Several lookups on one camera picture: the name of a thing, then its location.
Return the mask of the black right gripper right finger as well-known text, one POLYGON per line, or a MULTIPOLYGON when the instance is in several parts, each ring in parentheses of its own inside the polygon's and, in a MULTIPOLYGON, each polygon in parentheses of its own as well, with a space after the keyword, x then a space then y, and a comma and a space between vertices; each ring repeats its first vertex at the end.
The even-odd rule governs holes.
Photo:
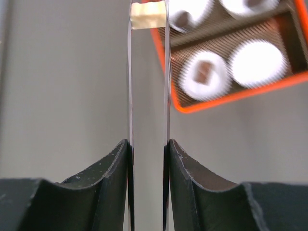
POLYGON ((171 140, 169 146, 175 230, 307 230, 307 185, 234 183, 190 157, 175 140, 171 140))

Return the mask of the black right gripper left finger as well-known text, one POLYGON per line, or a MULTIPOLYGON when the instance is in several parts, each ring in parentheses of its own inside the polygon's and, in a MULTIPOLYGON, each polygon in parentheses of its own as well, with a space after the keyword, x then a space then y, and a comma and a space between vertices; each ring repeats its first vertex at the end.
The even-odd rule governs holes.
POLYGON ((122 230, 127 162, 128 142, 122 140, 108 155, 61 183, 42 178, 1 179, 1 230, 122 230))

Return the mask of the metal serving tongs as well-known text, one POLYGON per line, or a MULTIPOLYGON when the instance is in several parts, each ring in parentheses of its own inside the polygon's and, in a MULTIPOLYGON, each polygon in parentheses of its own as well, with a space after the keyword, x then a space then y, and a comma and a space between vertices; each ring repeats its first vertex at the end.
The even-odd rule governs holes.
MULTIPOLYGON (((127 83, 128 83, 128 230, 135 230, 134 211, 134 135, 133 135, 133 97, 132 97, 132 55, 131 55, 131 22, 129 19, 127 33, 127 83)), ((167 21, 165 28, 165 64, 164 64, 164 153, 163 153, 163 197, 162 197, 162 230, 169 230, 169 154, 170 154, 170 92, 171 92, 171 44, 168 1, 165 0, 167 21)))

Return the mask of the brown block chocolate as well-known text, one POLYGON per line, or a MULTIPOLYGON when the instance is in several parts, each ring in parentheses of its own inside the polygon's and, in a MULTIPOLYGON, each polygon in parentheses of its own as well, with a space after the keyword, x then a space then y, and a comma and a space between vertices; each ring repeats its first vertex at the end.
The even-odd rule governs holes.
POLYGON ((213 71, 213 67, 214 67, 214 64, 212 62, 199 61, 197 68, 196 68, 196 74, 194 77, 194 81, 197 83, 208 85, 211 73, 213 71))

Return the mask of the orange chocolate box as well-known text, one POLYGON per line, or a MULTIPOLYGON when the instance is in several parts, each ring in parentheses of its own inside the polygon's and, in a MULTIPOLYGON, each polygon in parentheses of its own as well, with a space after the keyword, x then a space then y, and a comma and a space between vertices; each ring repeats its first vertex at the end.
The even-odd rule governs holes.
POLYGON ((303 0, 170 0, 171 97, 193 113, 308 79, 303 0))

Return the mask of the round dark chocolate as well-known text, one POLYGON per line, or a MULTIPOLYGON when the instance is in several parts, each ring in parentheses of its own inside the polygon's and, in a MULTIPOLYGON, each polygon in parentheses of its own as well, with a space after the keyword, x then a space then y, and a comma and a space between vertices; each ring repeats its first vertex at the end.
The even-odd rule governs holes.
POLYGON ((178 28, 182 28, 185 30, 190 30, 192 15, 187 11, 180 11, 174 21, 174 24, 178 28))

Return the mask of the white block chocolate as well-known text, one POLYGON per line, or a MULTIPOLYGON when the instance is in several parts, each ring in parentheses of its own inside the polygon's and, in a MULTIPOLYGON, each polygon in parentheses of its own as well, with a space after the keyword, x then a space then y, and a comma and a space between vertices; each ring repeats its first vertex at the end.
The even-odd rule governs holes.
POLYGON ((130 22, 133 30, 165 27, 167 21, 164 0, 147 3, 132 3, 130 22))

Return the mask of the dark truffle chocolate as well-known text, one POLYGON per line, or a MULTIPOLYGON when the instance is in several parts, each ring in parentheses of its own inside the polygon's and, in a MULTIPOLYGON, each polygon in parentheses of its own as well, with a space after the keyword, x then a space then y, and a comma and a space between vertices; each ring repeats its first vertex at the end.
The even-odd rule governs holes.
POLYGON ((245 0, 245 5, 249 8, 257 7, 263 3, 263 0, 245 0))

